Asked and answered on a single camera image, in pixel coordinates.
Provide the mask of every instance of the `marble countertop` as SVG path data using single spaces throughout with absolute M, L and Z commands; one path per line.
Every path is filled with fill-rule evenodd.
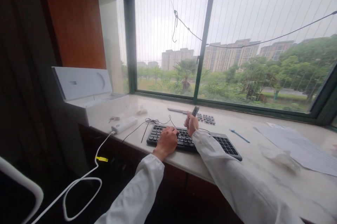
M 138 116 L 137 111 L 141 105 L 147 110 L 147 114 Z M 130 95 L 130 108 L 124 111 L 124 113 L 119 114 L 119 116 L 123 118 L 135 116 L 138 118 L 138 122 L 136 125 L 113 137 L 117 140 L 123 140 L 143 123 L 146 118 L 158 119 L 160 122 L 165 123 L 169 121 L 169 115 L 171 115 L 172 122 L 176 127 L 184 127 L 186 115 L 169 111 L 167 108 L 192 111 L 194 106 L 192 104 Z M 336 133 L 310 124 L 205 106 L 200 107 L 199 113 L 214 116 L 216 122 L 215 125 L 199 122 L 199 127 L 210 132 L 226 134 L 242 156 L 242 165 L 255 175 L 258 180 L 263 181 L 300 217 L 314 223 L 337 223 L 337 177 L 304 168 L 301 168 L 299 174 L 295 174 L 285 166 L 277 165 L 266 159 L 261 154 L 260 145 L 270 150 L 276 150 L 277 147 L 255 130 L 254 127 L 267 126 L 266 122 L 289 126 L 322 147 L 328 153 L 330 153 L 332 145 L 337 144 Z M 146 144 L 146 139 L 151 131 L 152 124 L 148 126 L 141 143 L 146 124 L 141 125 L 140 128 L 126 138 L 124 144 L 144 153 L 151 153 L 154 148 Z M 111 125 L 112 122 L 109 123 L 109 120 L 105 120 L 92 126 L 92 128 L 108 134 L 111 132 Z M 245 142 L 236 134 L 230 132 L 229 129 L 235 129 L 251 143 Z M 165 162 L 214 183 L 205 164 L 197 153 L 187 153 L 177 150 Z

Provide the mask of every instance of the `black keyboard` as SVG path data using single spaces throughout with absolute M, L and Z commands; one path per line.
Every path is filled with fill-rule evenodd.
M 154 125 L 146 142 L 149 145 L 156 146 L 160 134 L 164 128 L 166 128 L 166 126 Z M 179 134 L 177 135 L 178 137 L 177 149 L 197 153 L 198 151 L 194 146 L 191 137 L 189 137 L 189 135 L 187 134 L 187 130 L 179 127 L 177 127 L 177 130 L 179 131 Z M 236 148 L 233 146 L 233 144 L 230 142 L 230 140 L 225 134 L 219 133 L 208 133 L 208 134 L 211 135 L 214 139 L 216 139 L 218 143 L 220 143 L 222 149 L 225 151 L 226 154 L 229 154 L 230 156 L 238 159 L 239 161 L 242 161 L 242 157 L 240 156 Z

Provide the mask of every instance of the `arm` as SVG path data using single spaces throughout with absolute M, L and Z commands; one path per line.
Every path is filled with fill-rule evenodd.
M 141 160 L 134 178 L 95 224 L 145 222 L 163 179 L 162 162 L 177 146 L 177 133 L 174 127 L 163 130 L 153 153 Z
M 193 143 L 215 184 L 245 224 L 303 223 L 266 184 L 258 181 L 237 159 L 227 155 L 212 136 L 198 130 L 198 119 L 193 121 L 197 126 L 189 122 Z

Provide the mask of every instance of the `pen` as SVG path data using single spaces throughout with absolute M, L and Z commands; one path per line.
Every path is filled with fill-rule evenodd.
M 250 141 L 248 141 L 247 139 L 245 139 L 243 136 L 241 136 L 240 134 L 238 134 L 234 129 L 230 129 L 229 131 L 232 131 L 234 134 L 236 134 L 237 136 L 240 136 L 242 139 L 244 139 L 246 142 L 250 143 Z

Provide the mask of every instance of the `white sleeve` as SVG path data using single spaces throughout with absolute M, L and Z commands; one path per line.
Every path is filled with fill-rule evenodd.
M 163 179 L 164 164 L 150 154 L 139 163 L 134 178 L 95 224 L 144 223 Z
M 265 183 L 258 181 L 237 159 L 227 155 L 212 136 L 197 130 L 192 140 L 214 182 L 245 224 L 303 224 Z

